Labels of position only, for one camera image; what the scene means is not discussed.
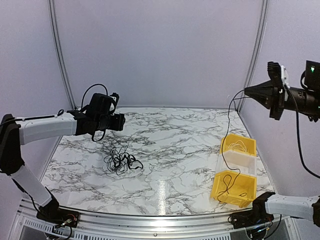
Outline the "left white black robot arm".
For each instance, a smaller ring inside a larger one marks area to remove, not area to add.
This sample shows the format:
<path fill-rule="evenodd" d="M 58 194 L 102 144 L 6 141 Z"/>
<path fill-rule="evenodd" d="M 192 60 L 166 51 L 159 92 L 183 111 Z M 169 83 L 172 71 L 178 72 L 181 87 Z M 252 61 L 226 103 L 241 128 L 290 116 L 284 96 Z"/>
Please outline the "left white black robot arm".
<path fill-rule="evenodd" d="M 90 103 L 81 109 L 59 111 L 58 114 L 16 118 L 6 114 L 0 123 L 0 172 L 9 176 L 23 193 L 39 205 L 38 214 L 58 223 L 63 211 L 58 200 L 35 177 L 25 164 L 21 146 L 38 140 L 62 136 L 92 137 L 97 131 L 122 131 L 125 116 L 116 113 L 117 93 L 94 93 Z"/>

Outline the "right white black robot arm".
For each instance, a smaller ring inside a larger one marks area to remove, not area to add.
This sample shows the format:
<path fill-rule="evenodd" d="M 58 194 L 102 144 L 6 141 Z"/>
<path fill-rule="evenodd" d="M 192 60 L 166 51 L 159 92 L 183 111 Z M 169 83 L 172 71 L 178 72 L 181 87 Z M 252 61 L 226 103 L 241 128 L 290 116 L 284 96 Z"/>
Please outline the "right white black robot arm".
<path fill-rule="evenodd" d="M 309 121 L 317 122 L 320 119 L 320 64 L 315 61 L 306 61 L 305 71 L 301 74 L 300 88 L 289 85 L 287 69 L 277 62 L 267 63 L 269 80 L 244 89 L 244 94 L 260 103 L 270 111 L 269 116 L 280 120 L 283 111 L 295 112 L 296 139 L 298 154 L 302 167 L 312 176 L 320 176 L 312 172 L 305 164 L 301 146 L 299 115 L 305 115 Z M 258 224 L 267 217 L 285 215 L 297 219 L 305 219 L 320 225 L 320 197 L 286 196 L 275 192 L 265 192 L 252 203 L 247 219 L 252 224 Z"/>

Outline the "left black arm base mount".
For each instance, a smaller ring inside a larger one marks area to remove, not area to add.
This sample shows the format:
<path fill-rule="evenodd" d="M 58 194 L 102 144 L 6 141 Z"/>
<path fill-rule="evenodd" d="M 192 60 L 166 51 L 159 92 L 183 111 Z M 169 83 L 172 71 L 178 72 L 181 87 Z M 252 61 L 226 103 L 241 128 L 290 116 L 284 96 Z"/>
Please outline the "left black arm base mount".
<path fill-rule="evenodd" d="M 78 211 L 59 208 L 57 211 L 54 211 L 50 214 L 38 211 L 36 217 L 40 220 L 56 224 L 59 227 L 68 226 L 76 228 L 78 225 L 80 213 Z"/>

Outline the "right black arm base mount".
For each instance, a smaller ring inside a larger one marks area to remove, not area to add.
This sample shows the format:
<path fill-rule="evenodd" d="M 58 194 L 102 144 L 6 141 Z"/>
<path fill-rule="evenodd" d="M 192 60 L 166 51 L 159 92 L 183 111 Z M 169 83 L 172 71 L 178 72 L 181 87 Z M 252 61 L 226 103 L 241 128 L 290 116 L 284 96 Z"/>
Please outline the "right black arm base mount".
<path fill-rule="evenodd" d="M 270 223 L 274 220 L 272 214 L 265 211 L 254 210 L 253 208 L 246 211 L 234 212 L 228 217 L 228 222 L 234 229 L 247 228 L 264 223 Z"/>

